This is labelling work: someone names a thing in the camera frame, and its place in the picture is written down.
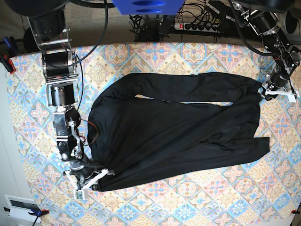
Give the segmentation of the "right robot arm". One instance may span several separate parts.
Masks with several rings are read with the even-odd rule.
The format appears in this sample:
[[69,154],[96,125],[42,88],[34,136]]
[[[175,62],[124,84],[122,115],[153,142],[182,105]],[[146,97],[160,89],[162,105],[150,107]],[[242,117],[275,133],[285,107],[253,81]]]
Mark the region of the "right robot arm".
[[80,62],[71,49],[64,9],[66,0],[7,0],[17,14],[27,17],[33,40],[42,53],[48,106],[54,108],[54,128],[65,172],[75,190],[97,184],[105,174],[84,154],[84,142],[78,126],[81,116],[75,106],[74,88],[78,86],[76,64]]

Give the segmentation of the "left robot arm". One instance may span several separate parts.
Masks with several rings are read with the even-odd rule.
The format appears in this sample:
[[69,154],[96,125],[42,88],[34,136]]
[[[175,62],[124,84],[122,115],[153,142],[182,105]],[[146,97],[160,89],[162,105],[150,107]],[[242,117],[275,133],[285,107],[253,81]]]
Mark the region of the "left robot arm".
[[[266,90],[275,91],[284,87],[294,70],[301,63],[301,51],[287,39],[278,24],[277,14],[291,10],[294,0],[230,0],[231,10],[240,38],[253,52],[261,56],[272,56],[276,62],[274,72],[265,85]],[[249,45],[241,29],[250,26],[261,37],[267,53],[261,52]]]

